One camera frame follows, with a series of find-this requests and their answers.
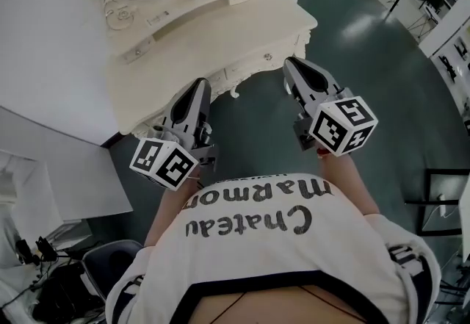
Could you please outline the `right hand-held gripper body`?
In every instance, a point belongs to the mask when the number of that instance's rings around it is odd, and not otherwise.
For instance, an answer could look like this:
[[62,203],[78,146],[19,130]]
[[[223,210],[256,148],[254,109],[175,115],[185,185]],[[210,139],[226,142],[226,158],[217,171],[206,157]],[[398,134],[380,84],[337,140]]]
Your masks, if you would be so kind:
[[294,122],[294,132],[303,150],[319,143],[334,156],[342,156],[362,148],[377,125],[363,98],[342,88],[321,100],[309,100]]

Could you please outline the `person's white printed shirt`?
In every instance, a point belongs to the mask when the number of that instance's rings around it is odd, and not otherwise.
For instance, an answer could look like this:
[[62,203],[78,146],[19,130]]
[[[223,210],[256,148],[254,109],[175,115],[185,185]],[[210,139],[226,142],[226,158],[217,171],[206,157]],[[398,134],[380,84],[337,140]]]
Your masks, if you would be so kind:
[[426,242],[296,173],[220,181],[183,205],[106,299],[108,324],[185,324],[210,295],[314,285],[368,324],[422,324],[441,269]]

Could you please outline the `black metal frame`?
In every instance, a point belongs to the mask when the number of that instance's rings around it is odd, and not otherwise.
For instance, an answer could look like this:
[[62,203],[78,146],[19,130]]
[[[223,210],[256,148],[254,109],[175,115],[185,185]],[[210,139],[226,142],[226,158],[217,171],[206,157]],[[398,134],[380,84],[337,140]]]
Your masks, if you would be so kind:
[[[418,200],[406,200],[406,204],[418,206],[416,234],[420,237],[462,238],[463,259],[470,255],[470,169],[432,169],[424,172],[424,197]],[[458,228],[427,230],[431,219],[435,220],[435,211],[441,218],[458,219]]]

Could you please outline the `white paper label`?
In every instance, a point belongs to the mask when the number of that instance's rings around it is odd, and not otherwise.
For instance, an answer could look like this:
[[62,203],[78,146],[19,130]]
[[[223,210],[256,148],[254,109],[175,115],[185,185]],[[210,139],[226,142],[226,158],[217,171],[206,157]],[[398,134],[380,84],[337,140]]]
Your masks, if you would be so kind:
[[153,26],[155,24],[158,24],[160,21],[163,21],[164,19],[166,19],[168,15],[169,15],[169,12],[164,11],[157,15],[153,15],[150,18],[147,18],[146,22],[148,23],[149,26]]

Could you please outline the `person's left forearm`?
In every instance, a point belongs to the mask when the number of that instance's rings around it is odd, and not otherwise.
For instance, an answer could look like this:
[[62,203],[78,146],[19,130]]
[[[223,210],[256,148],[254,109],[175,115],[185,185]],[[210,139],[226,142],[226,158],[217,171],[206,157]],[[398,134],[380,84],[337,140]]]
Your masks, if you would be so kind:
[[165,190],[156,216],[145,238],[144,246],[153,247],[174,221],[185,203],[200,189],[199,177],[192,176],[176,190]]

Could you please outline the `person's right forearm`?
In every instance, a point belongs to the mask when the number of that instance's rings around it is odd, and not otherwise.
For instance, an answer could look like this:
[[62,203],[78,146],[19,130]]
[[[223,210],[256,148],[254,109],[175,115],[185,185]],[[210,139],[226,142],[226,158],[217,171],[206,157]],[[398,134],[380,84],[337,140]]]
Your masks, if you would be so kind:
[[328,149],[317,147],[317,156],[322,177],[338,187],[364,216],[380,213],[349,154],[335,156]]

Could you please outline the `cream ornate dressing table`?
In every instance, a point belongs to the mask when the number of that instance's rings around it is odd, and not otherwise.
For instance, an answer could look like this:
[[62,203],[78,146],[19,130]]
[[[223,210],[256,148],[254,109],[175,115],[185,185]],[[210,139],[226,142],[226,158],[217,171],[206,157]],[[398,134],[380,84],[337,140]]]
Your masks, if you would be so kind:
[[[97,0],[110,55],[106,83],[121,134],[155,123],[170,99],[199,77],[274,43],[310,40],[317,20],[295,0]],[[168,11],[158,24],[147,18]],[[151,50],[123,64],[118,57],[152,37]]]

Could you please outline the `grey black office chair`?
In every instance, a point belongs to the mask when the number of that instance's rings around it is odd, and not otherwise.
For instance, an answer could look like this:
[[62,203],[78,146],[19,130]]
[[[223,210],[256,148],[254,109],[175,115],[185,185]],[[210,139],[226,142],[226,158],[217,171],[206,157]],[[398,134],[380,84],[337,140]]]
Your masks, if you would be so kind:
[[118,240],[98,246],[83,256],[83,268],[103,300],[141,249],[143,246],[134,240]]

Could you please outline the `white storage shelf rack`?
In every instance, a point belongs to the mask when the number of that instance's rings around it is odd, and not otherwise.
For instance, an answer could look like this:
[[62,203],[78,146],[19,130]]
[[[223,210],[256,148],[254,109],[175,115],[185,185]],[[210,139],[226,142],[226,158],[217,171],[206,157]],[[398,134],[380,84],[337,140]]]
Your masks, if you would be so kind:
[[470,135],[470,0],[442,0],[419,48],[444,80]]

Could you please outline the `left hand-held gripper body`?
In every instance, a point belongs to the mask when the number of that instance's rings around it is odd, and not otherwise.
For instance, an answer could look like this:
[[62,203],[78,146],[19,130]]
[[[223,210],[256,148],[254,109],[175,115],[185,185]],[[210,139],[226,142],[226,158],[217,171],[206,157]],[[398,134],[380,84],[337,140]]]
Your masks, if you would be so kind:
[[177,190],[197,167],[213,168],[219,154],[209,124],[182,130],[156,125],[142,134],[129,168],[169,190]]

